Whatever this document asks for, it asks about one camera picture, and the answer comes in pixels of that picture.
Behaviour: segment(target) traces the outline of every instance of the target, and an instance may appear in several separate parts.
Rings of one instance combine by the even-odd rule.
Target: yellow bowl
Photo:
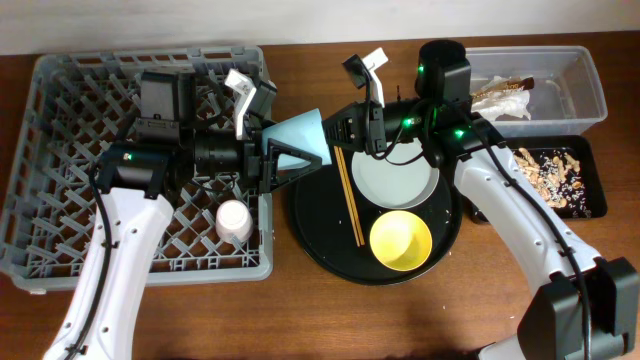
[[[417,215],[390,211],[371,228],[369,244],[382,265],[397,271],[410,271],[424,264],[431,253],[431,231]]]

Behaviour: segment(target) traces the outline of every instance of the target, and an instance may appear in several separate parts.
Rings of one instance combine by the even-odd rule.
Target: wooden table
[[[606,191],[609,213],[570,226],[606,258],[640,268],[640,33],[459,39],[468,47],[583,45],[604,87],[609,116],[585,133]],[[341,62],[383,46],[378,73],[387,97],[400,85],[413,96],[418,49],[425,40],[267,46],[283,120],[315,107],[324,116],[362,94]],[[0,57],[0,187],[6,189],[35,56]],[[451,256],[433,271],[389,287],[355,285],[315,264],[297,244],[284,197],[274,196],[274,262],[260,282],[145,290],[133,343],[136,359],[455,358],[515,333],[530,301],[526,280],[490,226],[465,218]],[[31,296],[0,276],[0,358],[32,359],[49,347],[71,292]],[[640,358],[640,352],[631,357]]]

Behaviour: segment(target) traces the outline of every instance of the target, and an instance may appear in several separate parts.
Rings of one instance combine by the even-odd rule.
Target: gray basket
[[[139,107],[142,71],[195,71],[222,85],[231,68],[269,79],[262,50],[257,47],[41,57],[33,72],[0,218],[0,271],[17,287],[34,294],[74,288],[95,217],[89,166],[109,148],[126,112]],[[213,126],[232,126],[232,92],[225,91],[224,109],[204,84],[199,84],[198,94],[202,94],[197,104],[199,117],[223,112],[228,117]],[[223,196],[185,186],[153,258],[147,285],[269,276],[273,268],[271,196],[241,191],[233,186],[234,179],[221,175],[208,182],[214,189],[230,190]],[[245,202],[257,225],[252,238],[241,247],[219,241],[215,233],[217,205],[227,198]]]

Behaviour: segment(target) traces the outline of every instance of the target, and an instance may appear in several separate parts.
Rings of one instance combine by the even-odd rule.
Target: white wall
[[[0,54],[640,29],[640,0],[0,0]]]

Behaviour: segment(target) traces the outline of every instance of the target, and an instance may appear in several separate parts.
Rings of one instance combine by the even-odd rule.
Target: wooden chopstick
[[[358,208],[356,207],[356,201],[353,197],[353,189],[351,188],[349,173],[347,172],[347,166],[344,162],[344,154],[342,153],[342,149],[337,146],[334,146],[333,149],[336,153],[336,162],[338,163],[340,180],[342,180],[342,189],[344,190],[344,196],[347,200],[347,208],[349,209],[349,217],[351,218],[351,226],[353,226],[353,234],[356,237],[356,244],[358,246],[363,246],[364,236],[362,236],[362,227],[360,226],[360,218],[358,217]]]

